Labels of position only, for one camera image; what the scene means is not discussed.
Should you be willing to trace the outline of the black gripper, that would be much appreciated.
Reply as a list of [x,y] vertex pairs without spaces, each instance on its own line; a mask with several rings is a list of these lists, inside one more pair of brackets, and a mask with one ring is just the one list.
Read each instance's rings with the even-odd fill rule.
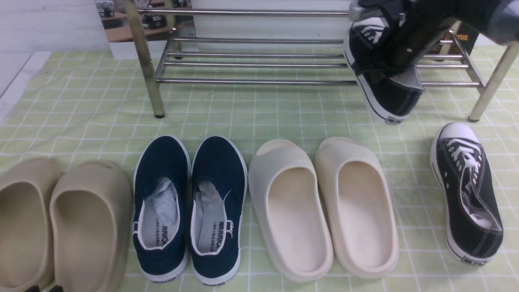
[[388,34],[376,49],[376,60],[394,76],[415,66],[460,18],[458,0],[354,0],[352,22],[382,18]]

